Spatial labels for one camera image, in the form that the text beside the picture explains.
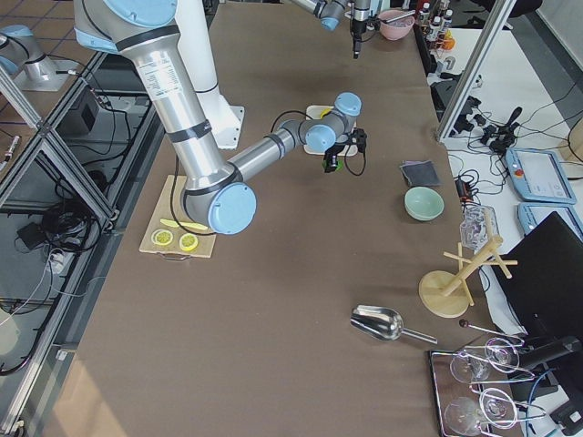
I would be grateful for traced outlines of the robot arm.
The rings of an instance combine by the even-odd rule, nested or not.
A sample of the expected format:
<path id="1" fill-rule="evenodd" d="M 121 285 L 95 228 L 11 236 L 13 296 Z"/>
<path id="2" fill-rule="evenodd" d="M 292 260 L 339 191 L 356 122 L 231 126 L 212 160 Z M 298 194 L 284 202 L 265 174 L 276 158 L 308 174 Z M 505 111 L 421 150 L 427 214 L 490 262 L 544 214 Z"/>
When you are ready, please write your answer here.
<path id="1" fill-rule="evenodd" d="M 344 18 L 348 4 L 351 4 L 349 31 L 352 38 L 354 59 L 358 59 L 361 54 L 365 33 L 378 23 L 378 19 L 371 14 L 370 1 L 291 0 L 291 3 L 315 16 L 320 21 L 321 26 L 328 31 L 336 29 Z"/>
<path id="2" fill-rule="evenodd" d="M 76 1 L 77 42 L 130 60 L 187 175 L 182 208 L 213 232 L 247 228 L 257 200 L 246 182 L 296 147 L 335 156 L 365 133 L 356 127 L 361 99 L 336 97 L 320 119 L 287 120 L 233 158 L 213 132 L 235 118 L 218 91 L 208 23 L 200 1 Z"/>

